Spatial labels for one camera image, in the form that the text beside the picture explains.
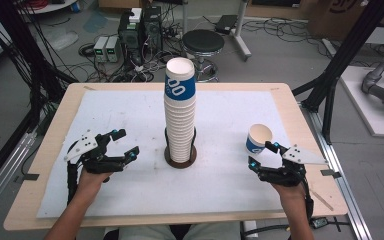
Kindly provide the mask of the grey power supply unit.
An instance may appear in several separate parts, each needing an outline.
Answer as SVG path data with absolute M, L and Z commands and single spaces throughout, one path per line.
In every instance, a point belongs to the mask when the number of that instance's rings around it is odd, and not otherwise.
M 109 62 L 115 63 L 119 60 L 121 49 L 119 38 L 117 36 L 110 36 L 108 38 L 106 43 L 106 52 Z
M 107 62 L 108 61 L 108 57 L 107 57 L 107 53 L 106 53 L 107 41 L 108 41 L 107 37 L 100 37 L 96 41 L 96 43 L 93 47 L 95 58 L 98 62 Z

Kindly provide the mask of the black computer tower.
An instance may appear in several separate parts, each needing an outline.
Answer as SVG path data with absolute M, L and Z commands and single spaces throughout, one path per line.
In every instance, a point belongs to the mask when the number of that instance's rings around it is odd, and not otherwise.
M 136 65 L 142 64 L 143 27 L 141 17 L 141 8 L 128 9 L 121 15 L 118 27 L 124 56 Z
M 143 12 L 143 24 L 146 43 L 149 49 L 162 49 L 161 7 L 149 6 Z

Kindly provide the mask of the aluminium rail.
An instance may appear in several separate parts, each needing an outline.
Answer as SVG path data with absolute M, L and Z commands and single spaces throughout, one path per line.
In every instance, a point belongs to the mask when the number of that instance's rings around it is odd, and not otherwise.
M 9 148 L 9 155 L 4 158 L 3 166 L 0 168 L 0 195 L 21 166 L 36 139 L 36 132 L 25 133 L 14 147 Z
M 361 214 L 357 201 L 353 195 L 346 175 L 342 169 L 339 158 L 334 147 L 328 143 L 322 134 L 322 119 L 316 112 L 310 112 L 301 106 L 301 110 L 306 117 L 310 129 L 313 131 L 315 140 L 321 150 L 321 153 L 328 161 L 329 169 L 333 171 L 334 178 L 339 191 L 347 206 L 347 218 L 356 240 L 373 240 L 368 226 Z

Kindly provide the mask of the person's light trousers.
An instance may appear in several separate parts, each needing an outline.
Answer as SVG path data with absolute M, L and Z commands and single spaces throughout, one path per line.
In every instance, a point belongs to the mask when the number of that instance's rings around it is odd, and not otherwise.
M 118 240 L 241 240 L 239 222 L 122 227 Z

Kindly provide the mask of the cardboard box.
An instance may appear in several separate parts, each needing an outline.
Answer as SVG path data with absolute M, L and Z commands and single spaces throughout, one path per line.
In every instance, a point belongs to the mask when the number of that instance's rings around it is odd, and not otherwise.
M 344 40 L 370 0 L 318 0 L 307 29 L 316 38 Z

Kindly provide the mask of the single blue banded paper cup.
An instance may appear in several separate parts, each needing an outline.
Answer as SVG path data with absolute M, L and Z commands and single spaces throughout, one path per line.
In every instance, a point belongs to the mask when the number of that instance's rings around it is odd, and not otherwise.
M 264 124 L 253 124 L 246 139 L 246 150 L 251 155 L 258 155 L 265 149 L 265 143 L 272 140 L 272 131 Z

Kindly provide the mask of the clear plastic bag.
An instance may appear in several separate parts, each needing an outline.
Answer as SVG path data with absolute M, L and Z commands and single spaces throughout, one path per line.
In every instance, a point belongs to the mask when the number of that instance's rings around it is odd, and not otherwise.
M 73 45 L 79 36 L 75 31 L 67 31 L 63 27 L 51 27 L 43 30 L 46 42 L 56 51 Z

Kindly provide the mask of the dark round cup holder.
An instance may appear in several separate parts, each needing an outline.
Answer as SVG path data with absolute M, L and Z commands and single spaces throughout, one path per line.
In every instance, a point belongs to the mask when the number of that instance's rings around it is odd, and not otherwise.
M 173 168 L 176 169 L 185 169 L 190 167 L 192 164 L 194 164 L 196 157 L 197 157 L 197 150 L 194 145 L 195 143 L 195 138 L 196 138 L 196 128 L 194 127 L 194 132 L 193 132 L 193 137 L 191 140 L 190 144 L 190 151 L 189 151 L 189 159 L 185 162 L 176 162 L 171 158 L 171 153 L 170 153 L 170 139 L 168 136 L 167 129 L 165 128 L 164 130 L 164 136 L 165 136 L 165 142 L 166 142 L 166 147 L 164 150 L 164 158 L 165 161 L 168 165 L 170 165 Z

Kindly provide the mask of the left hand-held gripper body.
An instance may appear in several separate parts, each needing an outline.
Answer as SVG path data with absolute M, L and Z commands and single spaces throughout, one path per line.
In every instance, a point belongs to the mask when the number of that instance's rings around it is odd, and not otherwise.
M 105 141 L 104 134 L 95 134 L 88 129 L 81 137 L 75 141 L 63 157 L 65 162 L 77 160 L 89 173 L 109 173 L 119 172 L 127 164 L 121 163 L 120 157 L 110 157 L 106 155 L 107 145 L 110 141 Z

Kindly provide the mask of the white platform board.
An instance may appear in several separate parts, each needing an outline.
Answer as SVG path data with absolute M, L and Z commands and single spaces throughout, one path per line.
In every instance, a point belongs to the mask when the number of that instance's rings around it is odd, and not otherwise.
M 384 105 L 381 100 L 362 92 L 363 78 L 372 71 L 368 67 L 349 66 L 341 83 L 372 136 L 384 137 Z

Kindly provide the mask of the black round stool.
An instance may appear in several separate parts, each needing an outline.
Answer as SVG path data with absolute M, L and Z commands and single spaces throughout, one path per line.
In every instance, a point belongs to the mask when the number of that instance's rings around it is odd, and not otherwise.
M 218 82 L 218 67 L 209 57 L 218 55 L 224 47 L 224 39 L 218 33 L 206 29 L 188 31 L 182 37 L 185 52 L 194 57 L 197 82 Z

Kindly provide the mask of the stack of white paper cups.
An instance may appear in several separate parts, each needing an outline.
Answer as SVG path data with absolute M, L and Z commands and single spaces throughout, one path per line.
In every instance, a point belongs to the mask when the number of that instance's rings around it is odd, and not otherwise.
M 191 158 L 195 134 L 195 68 L 183 57 L 166 65 L 164 108 L 170 159 L 179 164 Z

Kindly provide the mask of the white foam mat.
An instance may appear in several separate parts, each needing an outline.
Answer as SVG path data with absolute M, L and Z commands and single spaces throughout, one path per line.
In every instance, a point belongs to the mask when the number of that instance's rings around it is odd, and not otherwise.
M 271 92 L 197 92 L 197 157 L 191 166 L 175 169 L 164 158 L 162 91 L 88 91 L 56 158 L 37 215 L 57 217 L 66 207 L 69 147 L 84 133 L 96 136 L 113 129 L 127 134 L 109 143 L 108 155 L 121 156 L 132 147 L 140 153 L 102 186 L 89 216 L 277 211 L 276 192 L 248 167 L 245 143 L 254 124 L 268 126 L 275 141 L 290 143 Z

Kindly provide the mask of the black flat box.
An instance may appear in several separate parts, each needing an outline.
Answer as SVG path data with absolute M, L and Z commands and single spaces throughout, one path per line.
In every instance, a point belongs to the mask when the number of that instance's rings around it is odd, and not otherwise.
M 218 33 L 229 34 L 236 21 L 236 15 L 222 15 L 216 23 L 214 30 Z

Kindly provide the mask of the thin wooden stick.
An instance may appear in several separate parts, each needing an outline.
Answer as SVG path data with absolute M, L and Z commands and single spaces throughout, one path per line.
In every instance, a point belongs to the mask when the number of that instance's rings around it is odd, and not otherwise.
M 330 211 L 334 211 L 334 208 L 317 192 L 312 192 L 313 195 L 321 202 L 323 203 Z

